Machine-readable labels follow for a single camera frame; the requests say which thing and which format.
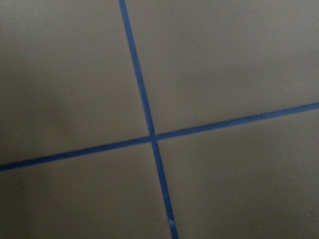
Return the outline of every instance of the blue tape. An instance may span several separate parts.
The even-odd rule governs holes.
[[[150,140],[153,148],[153,153],[154,153],[154,158],[155,158],[155,163],[159,175],[159,182],[160,182],[160,187],[161,187],[161,192],[163,195],[164,199],[164,204],[165,204],[165,209],[166,209],[166,215],[167,215],[167,220],[169,222],[169,228],[170,228],[170,233],[172,239],[178,239],[178,234],[177,234],[177,229],[175,225],[175,220],[174,220],[174,215],[173,215],[173,210],[170,202],[170,197],[168,193],[168,187],[167,187],[167,182],[165,178],[165,173],[164,173],[164,168],[160,156],[160,150],[159,150],[159,145],[156,139],[155,135],[155,130],[154,130],[154,123],[152,119],[152,114],[151,114],[151,109],[149,105],[149,101],[147,98],[146,94],[146,89],[144,85],[144,80],[143,80],[143,75],[141,71],[141,66],[138,58],[138,54],[136,51],[136,46],[134,42],[134,37],[133,37],[133,32],[130,24],[130,19],[129,19],[129,14],[127,11],[126,3],[125,0],[119,0],[120,3],[120,9],[122,13],[122,18],[123,18],[123,23],[124,23],[124,28],[126,32],[126,37],[128,40],[130,52],[131,52],[131,57],[133,61],[133,66],[135,70],[135,76],[138,82],[139,90],[140,90],[140,95],[142,99],[142,104],[143,104],[143,109],[144,109],[144,114],[146,117],[146,122],[150,134]]]
[[[57,161],[61,159],[73,158],[73,157],[82,156],[82,155],[91,154],[91,153],[108,151],[108,150],[116,149],[116,148],[123,148],[123,147],[131,146],[131,145],[147,143],[147,142],[150,142],[149,137],[136,138],[136,139],[130,139],[126,141],[110,143],[110,144],[80,149],[80,150],[66,152],[66,153],[55,154],[51,156],[44,156],[44,157],[19,161],[15,163],[8,163],[8,164],[4,164],[0,166],[0,172],[10,170],[10,169],[15,169],[15,168],[21,168],[21,167],[51,162],[51,161]]]
[[[279,111],[272,111],[272,112],[254,115],[254,116],[247,116],[243,118],[231,119],[227,121],[211,123],[211,124],[197,126],[193,128],[181,129],[181,130],[177,130],[173,132],[161,133],[157,135],[157,139],[163,140],[168,138],[174,138],[174,137],[184,136],[188,134],[199,133],[199,132],[204,132],[204,131],[209,131],[209,130],[214,130],[219,128],[226,128],[226,127],[231,127],[235,125],[251,123],[251,122],[260,121],[260,120],[267,120],[267,119],[272,119],[272,118],[277,118],[277,117],[282,117],[282,116],[287,116],[287,115],[292,115],[292,114],[297,114],[297,113],[312,111],[317,109],[319,109],[319,103],[313,103],[309,105],[303,105],[303,106],[288,108],[288,109],[279,110]]]

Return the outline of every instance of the blue tape line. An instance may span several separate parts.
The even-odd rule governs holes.
[[[181,130],[177,130],[173,132],[161,133],[157,135],[157,139],[163,140],[168,138],[174,138],[174,137],[184,136],[188,134],[199,133],[199,132],[204,132],[204,131],[214,130],[219,128],[226,128],[226,127],[231,127],[231,126],[235,126],[239,124],[272,119],[272,118],[277,118],[277,117],[282,117],[282,116],[287,116],[287,115],[292,115],[296,113],[312,111],[317,109],[319,109],[319,103],[313,103],[309,105],[303,105],[303,106],[288,108],[288,109],[279,110],[279,111],[272,111],[272,112],[254,115],[254,116],[247,116],[243,118],[231,119],[231,120],[227,120],[223,122],[211,123],[211,124],[197,126],[193,128],[181,129]]]
[[[44,157],[39,157],[39,158],[34,158],[34,159],[28,159],[28,160],[24,160],[24,161],[15,162],[15,163],[8,163],[8,164],[0,166],[0,172],[10,170],[10,169],[15,169],[15,168],[21,168],[21,167],[51,162],[51,161],[57,161],[57,160],[61,160],[61,159],[77,157],[77,156],[91,154],[91,153],[108,151],[108,150],[116,149],[116,148],[123,148],[123,147],[131,146],[131,145],[147,143],[147,142],[150,142],[149,137],[136,138],[136,139],[130,139],[130,140],[126,140],[126,141],[96,146],[96,147],[92,147],[92,148],[85,148],[85,149],[80,149],[80,150],[76,150],[76,151],[55,154],[55,155],[51,155],[51,156],[44,156]]]
[[[146,89],[144,85],[144,80],[143,80],[143,75],[140,67],[140,62],[137,54],[137,50],[135,47],[135,42],[134,42],[134,37],[133,37],[133,32],[130,24],[130,19],[129,19],[129,14],[127,11],[126,3],[125,0],[119,0],[120,3],[120,9],[122,13],[122,18],[123,18],[123,23],[124,23],[124,28],[126,32],[126,37],[128,40],[130,52],[131,52],[131,57],[133,61],[133,66],[135,70],[135,76],[138,82],[141,98],[142,98],[142,104],[143,104],[143,109],[144,109],[144,114],[150,134],[150,140],[153,148],[153,153],[154,153],[154,158],[155,158],[155,163],[159,175],[159,182],[160,182],[160,187],[161,187],[161,192],[163,195],[164,199],[164,204],[165,204],[165,209],[166,209],[166,215],[167,215],[167,220],[169,222],[169,228],[170,228],[170,233],[172,239],[178,239],[178,234],[177,234],[177,229],[175,225],[175,220],[174,220],[174,215],[171,207],[171,202],[170,202],[170,197],[168,193],[168,187],[167,187],[167,182],[165,178],[165,173],[164,173],[164,168],[160,156],[160,150],[159,150],[159,145],[156,139],[155,135],[155,130],[154,130],[154,123],[152,120],[152,115],[151,115],[151,109],[149,105],[149,101],[147,98],[146,94]]]

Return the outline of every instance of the beige surface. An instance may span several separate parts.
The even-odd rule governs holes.
[[[0,2],[0,163],[147,135],[117,1]]]
[[[319,111],[159,143],[180,239],[319,238]]]
[[[0,238],[170,238],[148,144],[2,172],[0,215]]]
[[[127,1],[157,132],[319,101],[319,1]]]

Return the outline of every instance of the floor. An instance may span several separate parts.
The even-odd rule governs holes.
[[[319,1],[0,2],[0,238],[319,238]]]

